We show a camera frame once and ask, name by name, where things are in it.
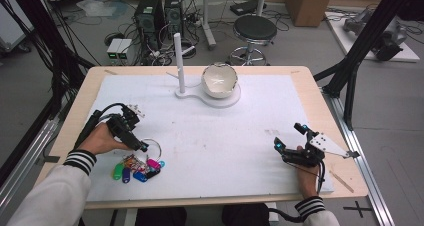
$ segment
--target white bowl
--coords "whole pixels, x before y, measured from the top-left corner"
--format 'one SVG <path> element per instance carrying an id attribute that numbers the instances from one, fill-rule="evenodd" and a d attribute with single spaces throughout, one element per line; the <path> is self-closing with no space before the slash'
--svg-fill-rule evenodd
<path id="1" fill-rule="evenodd" d="M 203 71 L 202 87 L 213 98 L 226 98 L 233 93 L 237 80 L 237 73 L 230 65 L 215 63 Z"/>

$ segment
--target green object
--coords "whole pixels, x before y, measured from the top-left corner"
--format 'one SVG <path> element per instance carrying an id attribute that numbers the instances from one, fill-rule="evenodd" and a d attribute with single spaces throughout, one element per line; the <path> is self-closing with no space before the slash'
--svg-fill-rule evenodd
<path id="1" fill-rule="evenodd" d="M 119 180 L 122 178 L 122 170 L 124 170 L 124 165 L 119 163 L 115 166 L 115 170 L 113 171 L 113 179 Z"/>

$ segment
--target stool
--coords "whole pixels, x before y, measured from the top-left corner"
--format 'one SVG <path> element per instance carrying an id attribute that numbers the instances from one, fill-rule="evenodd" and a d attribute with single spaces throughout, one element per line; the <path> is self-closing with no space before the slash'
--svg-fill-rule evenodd
<path id="1" fill-rule="evenodd" d="M 268 19 L 247 15 L 234 22 L 234 34 L 247 42 L 247 47 L 235 49 L 230 54 L 232 65 L 267 65 L 265 55 L 253 47 L 254 44 L 267 45 L 277 35 L 277 27 Z"/>

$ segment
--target sleeve cuff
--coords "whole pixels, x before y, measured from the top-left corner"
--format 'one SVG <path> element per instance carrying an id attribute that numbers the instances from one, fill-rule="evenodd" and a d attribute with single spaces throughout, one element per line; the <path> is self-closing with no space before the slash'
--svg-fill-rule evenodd
<path id="1" fill-rule="evenodd" d="M 76 167 L 90 175 L 91 169 L 97 162 L 96 156 L 86 150 L 75 149 L 69 152 L 63 165 Z"/>
<path id="2" fill-rule="evenodd" d="M 325 210 L 324 202 L 321 197 L 314 196 L 307 198 L 294 206 L 305 221 L 309 215 Z"/>

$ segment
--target human hand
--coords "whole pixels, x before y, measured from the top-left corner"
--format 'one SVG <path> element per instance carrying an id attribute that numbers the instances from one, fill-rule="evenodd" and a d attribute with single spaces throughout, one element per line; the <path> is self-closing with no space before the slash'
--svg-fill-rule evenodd
<path id="1" fill-rule="evenodd" d="M 81 143 L 78 149 L 86 150 L 94 155 L 107 153 L 113 149 L 130 150 L 124 143 L 113 138 L 106 123 L 100 123 Z"/>
<path id="2" fill-rule="evenodd" d="M 302 146 L 297 146 L 297 150 L 302 150 Z M 319 167 L 315 166 L 313 168 L 304 167 L 297 165 L 297 181 L 300 193 L 304 199 L 310 198 L 312 196 L 318 196 L 316 190 L 316 180 L 319 171 Z"/>

